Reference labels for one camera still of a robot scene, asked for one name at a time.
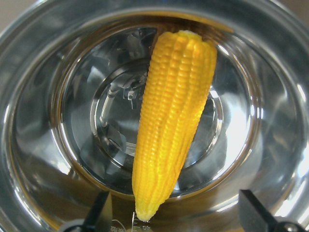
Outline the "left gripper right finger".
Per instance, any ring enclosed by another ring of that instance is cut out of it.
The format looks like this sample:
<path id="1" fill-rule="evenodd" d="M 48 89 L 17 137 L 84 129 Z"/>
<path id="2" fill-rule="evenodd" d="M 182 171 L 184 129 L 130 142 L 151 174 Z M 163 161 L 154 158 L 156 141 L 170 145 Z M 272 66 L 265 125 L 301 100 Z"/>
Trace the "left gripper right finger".
<path id="1" fill-rule="evenodd" d="M 276 220 L 249 189 L 239 190 L 239 221 L 246 232 L 304 232 L 298 223 Z"/>

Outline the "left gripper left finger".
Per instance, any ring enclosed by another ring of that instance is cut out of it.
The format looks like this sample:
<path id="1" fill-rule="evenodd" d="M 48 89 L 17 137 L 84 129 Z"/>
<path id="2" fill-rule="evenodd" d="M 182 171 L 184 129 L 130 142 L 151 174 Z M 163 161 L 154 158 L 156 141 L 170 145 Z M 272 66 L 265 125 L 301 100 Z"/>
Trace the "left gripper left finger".
<path id="1" fill-rule="evenodd" d="M 100 192 L 85 219 L 75 219 L 61 226 L 62 232 L 108 232 L 109 192 Z"/>

